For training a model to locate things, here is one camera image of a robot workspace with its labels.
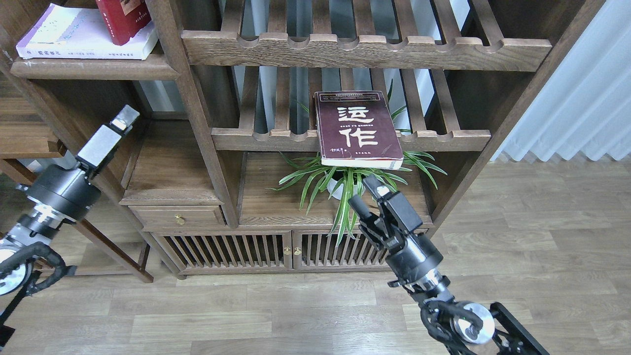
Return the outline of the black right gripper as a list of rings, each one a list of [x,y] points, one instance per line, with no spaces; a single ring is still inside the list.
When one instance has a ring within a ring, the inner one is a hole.
[[[359,217],[360,231],[371,245],[378,251],[387,251],[386,263],[397,277],[388,285],[438,285],[442,277],[437,267],[443,256],[426,235],[415,233],[423,222],[407,198],[401,192],[392,193],[376,175],[366,176],[362,184],[377,200],[380,215],[372,213],[360,195],[352,196],[349,205]]]

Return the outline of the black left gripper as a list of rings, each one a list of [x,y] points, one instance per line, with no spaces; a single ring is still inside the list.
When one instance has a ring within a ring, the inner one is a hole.
[[[73,222],[82,220],[101,191],[90,180],[113,159],[120,140],[132,129],[140,113],[125,105],[108,125],[102,125],[76,155],[74,168],[50,165],[26,191],[36,204],[48,205]]]

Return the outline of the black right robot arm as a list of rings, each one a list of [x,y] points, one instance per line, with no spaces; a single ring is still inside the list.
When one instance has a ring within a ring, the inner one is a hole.
[[[428,334],[452,355],[470,355],[469,345],[493,341],[501,355],[545,355],[546,349],[499,302],[489,308],[475,302],[455,301],[449,278],[439,272],[443,256],[431,240],[415,230],[421,218],[401,192],[392,192],[375,176],[363,185],[376,200],[379,215],[369,211],[360,196],[349,203],[360,218],[360,230],[379,251],[402,287],[417,301]]]

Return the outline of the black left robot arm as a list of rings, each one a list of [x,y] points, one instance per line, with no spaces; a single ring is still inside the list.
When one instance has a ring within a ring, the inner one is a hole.
[[[63,224],[82,221],[101,197],[92,179],[113,159],[120,140],[131,131],[139,115],[131,106],[124,106],[88,140],[72,168],[52,164],[32,185],[18,186],[34,207],[20,216],[1,241],[1,294],[17,292],[1,313],[2,347],[14,333],[5,323],[22,299],[76,272],[76,267],[66,265],[50,243]]]

